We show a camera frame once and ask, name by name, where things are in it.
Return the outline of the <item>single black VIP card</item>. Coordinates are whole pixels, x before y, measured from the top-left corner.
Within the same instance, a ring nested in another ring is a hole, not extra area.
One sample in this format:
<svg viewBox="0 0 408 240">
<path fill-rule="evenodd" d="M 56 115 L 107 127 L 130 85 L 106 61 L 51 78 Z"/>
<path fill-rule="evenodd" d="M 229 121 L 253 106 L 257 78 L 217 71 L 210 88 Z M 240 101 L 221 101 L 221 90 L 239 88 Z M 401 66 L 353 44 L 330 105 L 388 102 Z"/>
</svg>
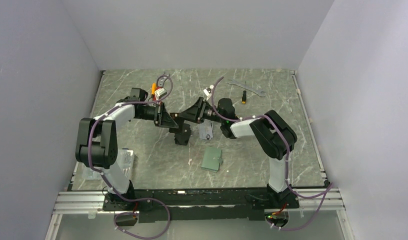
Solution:
<svg viewBox="0 0 408 240">
<path fill-rule="evenodd" d="M 170 113 L 170 116 L 171 116 L 172 119 L 176 119 L 176 118 L 179 117 L 179 114 L 177 112 L 172 112 L 172 113 Z"/>
</svg>

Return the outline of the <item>black VIP card stack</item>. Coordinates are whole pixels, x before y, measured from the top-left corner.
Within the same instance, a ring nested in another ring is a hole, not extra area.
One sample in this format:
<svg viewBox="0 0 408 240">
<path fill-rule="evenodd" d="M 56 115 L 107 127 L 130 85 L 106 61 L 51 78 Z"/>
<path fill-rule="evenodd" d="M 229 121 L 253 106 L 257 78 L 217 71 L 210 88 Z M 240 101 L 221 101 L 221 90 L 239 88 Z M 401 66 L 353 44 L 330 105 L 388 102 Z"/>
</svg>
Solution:
<svg viewBox="0 0 408 240">
<path fill-rule="evenodd" d="M 169 132 L 174 134 L 176 145 L 187 146 L 192 134 L 191 125 L 183 119 L 176 121 L 178 128 L 170 128 Z"/>
</svg>

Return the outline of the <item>green card holder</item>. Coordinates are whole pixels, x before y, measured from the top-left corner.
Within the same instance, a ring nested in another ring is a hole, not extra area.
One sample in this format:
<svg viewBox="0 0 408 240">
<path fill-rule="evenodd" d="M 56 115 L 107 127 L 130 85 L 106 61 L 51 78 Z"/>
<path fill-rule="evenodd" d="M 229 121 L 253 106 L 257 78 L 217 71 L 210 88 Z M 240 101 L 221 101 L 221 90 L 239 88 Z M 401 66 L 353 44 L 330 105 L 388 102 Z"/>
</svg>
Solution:
<svg viewBox="0 0 408 240">
<path fill-rule="evenodd" d="M 220 165 L 223 163 L 222 150 L 216 147 L 207 147 L 205 149 L 201 168 L 210 172 L 217 173 Z"/>
</svg>

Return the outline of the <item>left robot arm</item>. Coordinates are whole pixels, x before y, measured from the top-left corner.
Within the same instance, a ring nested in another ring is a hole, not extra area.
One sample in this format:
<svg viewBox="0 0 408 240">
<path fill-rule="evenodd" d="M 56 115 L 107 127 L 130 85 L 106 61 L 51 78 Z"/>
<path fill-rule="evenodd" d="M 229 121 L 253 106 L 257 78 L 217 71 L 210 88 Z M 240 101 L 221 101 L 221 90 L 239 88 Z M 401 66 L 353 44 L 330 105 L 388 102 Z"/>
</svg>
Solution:
<svg viewBox="0 0 408 240">
<path fill-rule="evenodd" d="M 141 88 L 132 88 L 130 95 L 120 99 L 107 112 L 94 118 L 83 118 L 79 122 L 75 158 L 99 174 L 116 204 L 123 210 L 136 203 L 133 183 L 117 164 L 117 127 L 133 119 L 153 121 L 157 127 L 179 128 L 170 116 L 161 99 L 146 102 L 148 93 Z"/>
</svg>

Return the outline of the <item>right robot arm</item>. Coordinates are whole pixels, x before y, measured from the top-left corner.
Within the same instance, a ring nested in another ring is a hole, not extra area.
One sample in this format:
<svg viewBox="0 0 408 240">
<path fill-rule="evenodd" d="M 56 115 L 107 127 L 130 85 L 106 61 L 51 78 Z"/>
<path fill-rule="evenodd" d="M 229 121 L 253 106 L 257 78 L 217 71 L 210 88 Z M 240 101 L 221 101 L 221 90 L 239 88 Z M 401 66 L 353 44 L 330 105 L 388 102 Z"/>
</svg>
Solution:
<svg viewBox="0 0 408 240">
<path fill-rule="evenodd" d="M 289 187 L 286 163 L 297 142 L 297 135 L 285 120 L 274 110 L 263 115 L 245 119 L 235 113 L 230 98 L 222 98 L 217 106 L 200 97 L 191 107 L 170 116 L 180 128 L 184 122 L 200 124 L 206 120 L 220 123 L 222 134 L 228 139 L 255 137 L 263 152 L 269 158 L 268 203 L 279 208 L 287 201 L 286 189 Z"/>
</svg>

